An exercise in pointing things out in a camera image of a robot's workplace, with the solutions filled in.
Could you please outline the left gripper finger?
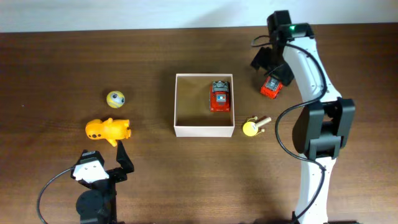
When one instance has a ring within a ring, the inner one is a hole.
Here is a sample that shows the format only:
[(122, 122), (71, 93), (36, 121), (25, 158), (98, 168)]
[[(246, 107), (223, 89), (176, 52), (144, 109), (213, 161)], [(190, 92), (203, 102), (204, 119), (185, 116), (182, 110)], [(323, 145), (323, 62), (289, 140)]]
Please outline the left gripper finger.
[(118, 140), (116, 161), (121, 165), (125, 173), (134, 172), (134, 165), (130, 160), (121, 140)]
[(88, 162), (99, 161), (99, 163), (103, 166), (104, 159), (99, 151), (87, 151), (84, 150), (76, 162), (76, 165), (86, 164)]

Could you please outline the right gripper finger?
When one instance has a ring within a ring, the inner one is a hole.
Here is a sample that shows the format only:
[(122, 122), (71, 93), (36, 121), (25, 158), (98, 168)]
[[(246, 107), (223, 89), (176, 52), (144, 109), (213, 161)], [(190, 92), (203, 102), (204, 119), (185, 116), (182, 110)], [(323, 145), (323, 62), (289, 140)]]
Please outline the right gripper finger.
[(261, 47), (253, 58), (250, 66), (255, 70), (263, 68), (266, 70), (266, 75), (269, 75), (274, 69), (274, 61), (272, 59), (272, 49), (270, 47)]
[(272, 76), (279, 80), (283, 86), (289, 86), (294, 79), (294, 74), (287, 63), (277, 67)]

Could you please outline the red toy police car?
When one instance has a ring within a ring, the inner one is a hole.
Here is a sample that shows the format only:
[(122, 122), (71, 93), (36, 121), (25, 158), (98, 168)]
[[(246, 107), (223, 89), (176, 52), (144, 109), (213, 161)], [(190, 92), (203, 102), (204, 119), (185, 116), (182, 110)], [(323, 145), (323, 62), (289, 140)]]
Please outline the red toy police car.
[(283, 84), (276, 78), (268, 76), (260, 89), (260, 93), (270, 99), (275, 99), (282, 89)]

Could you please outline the red toy fire truck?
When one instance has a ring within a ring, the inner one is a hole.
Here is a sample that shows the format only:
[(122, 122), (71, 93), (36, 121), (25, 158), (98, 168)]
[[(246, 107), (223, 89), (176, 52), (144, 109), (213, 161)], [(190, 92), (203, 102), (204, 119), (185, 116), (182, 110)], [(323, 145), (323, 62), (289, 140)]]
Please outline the red toy fire truck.
[(211, 112), (230, 112), (229, 82), (222, 80), (212, 82), (209, 104)]

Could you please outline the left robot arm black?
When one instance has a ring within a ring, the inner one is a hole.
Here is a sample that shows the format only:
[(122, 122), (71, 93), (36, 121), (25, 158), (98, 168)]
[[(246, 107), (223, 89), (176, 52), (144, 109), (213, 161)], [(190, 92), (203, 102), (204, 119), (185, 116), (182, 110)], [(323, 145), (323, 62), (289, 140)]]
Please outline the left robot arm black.
[(88, 190), (76, 201), (81, 224), (117, 224), (116, 184), (134, 172), (122, 141), (117, 141), (116, 162), (119, 167), (105, 170), (99, 151), (84, 150), (71, 171), (71, 178)]

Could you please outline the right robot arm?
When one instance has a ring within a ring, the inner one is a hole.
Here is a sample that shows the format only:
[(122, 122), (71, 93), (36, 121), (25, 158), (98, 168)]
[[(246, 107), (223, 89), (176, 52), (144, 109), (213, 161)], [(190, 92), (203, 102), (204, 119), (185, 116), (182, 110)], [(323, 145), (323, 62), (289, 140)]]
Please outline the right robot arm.
[(355, 114), (352, 99), (344, 99), (331, 83), (317, 50), (315, 34), (308, 23), (294, 24), (287, 10), (267, 18), (269, 41), (253, 42), (259, 49), (251, 66), (266, 70), (269, 80), (288, 86), (296, 81), (302, 102), (281, 112), (275, 121), (300, 109), (293, 130), (295, 151), (286, 148), (278, 131), (276, 140), (290, 156), (301, 161), (300, 194), (290, 220), (293, 224), (328, 223), (327, 199), (331, 172), (346, 146)]

